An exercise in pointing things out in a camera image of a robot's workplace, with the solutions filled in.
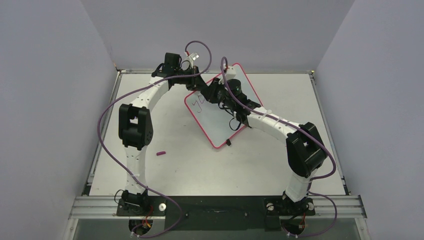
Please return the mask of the pink-framed whiteboard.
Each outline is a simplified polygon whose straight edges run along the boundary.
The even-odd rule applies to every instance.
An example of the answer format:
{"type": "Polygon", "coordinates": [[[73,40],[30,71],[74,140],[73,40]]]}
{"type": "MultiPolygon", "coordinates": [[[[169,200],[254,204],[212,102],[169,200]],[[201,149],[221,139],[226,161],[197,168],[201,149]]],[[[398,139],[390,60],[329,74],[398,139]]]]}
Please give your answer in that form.
{"type": "MultiPolygon", "coordinates": [[[[227,82],[235,97],[252,109],[261,107],[262,101],[243,67],[239,63],[232,66],[236,70],[236,76],[227,82]]],[[[206,83],[207,86],[213,79],[220,80],[221,77],[221,74],[216,75],[206,83]]],[[[184,104],[210,144],[216,149],[226,145],[227,139],[231,139],[248,127],[248,113],[233,98],[226,104],[210,103],[204,99],[200,91],[194,91],[184,98],[184,104]]]]}

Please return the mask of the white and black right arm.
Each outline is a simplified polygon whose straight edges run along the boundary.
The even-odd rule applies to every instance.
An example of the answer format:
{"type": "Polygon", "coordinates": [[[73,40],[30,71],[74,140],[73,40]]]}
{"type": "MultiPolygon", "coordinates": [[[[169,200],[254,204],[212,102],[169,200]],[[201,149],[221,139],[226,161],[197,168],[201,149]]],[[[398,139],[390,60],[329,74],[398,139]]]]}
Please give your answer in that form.
{"type": "Polygon", "coordinates": [[[292,175],[280,203],[266,203],[267,211],[282,211],[286,216],[313,211],[313,203],[308,199],[310,186],[329,155],[317,127],[311,122],[299,124],[272,114],[248,98],[241,81],[235,78],[223,81],[215,77],[210,84],[201,84],[199,91],[204,100],[218,105],[239,124],[261,130],[285,144],[292,175]]]}

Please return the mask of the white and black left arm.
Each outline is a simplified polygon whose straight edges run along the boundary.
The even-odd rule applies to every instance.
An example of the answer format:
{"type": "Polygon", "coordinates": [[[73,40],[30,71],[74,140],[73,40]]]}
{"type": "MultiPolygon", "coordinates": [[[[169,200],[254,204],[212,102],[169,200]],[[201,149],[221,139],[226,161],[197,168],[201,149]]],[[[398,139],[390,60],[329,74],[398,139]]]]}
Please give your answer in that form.
{"type": "Polygon", "coordinates": [[[151,74],[146,89],[129,104],[121,104],[118,110],[118,137],[124,146],[127,172],[118,207],[135,215],[145,215],[155,209],[146,180],[146,152],[154,135],[151,111],[174,85],[184,85],[189,91],[200,90],[206,85],[194,64],[198,53],[185,54],[182,58],[167,52],[164,62],[151,74]]]}

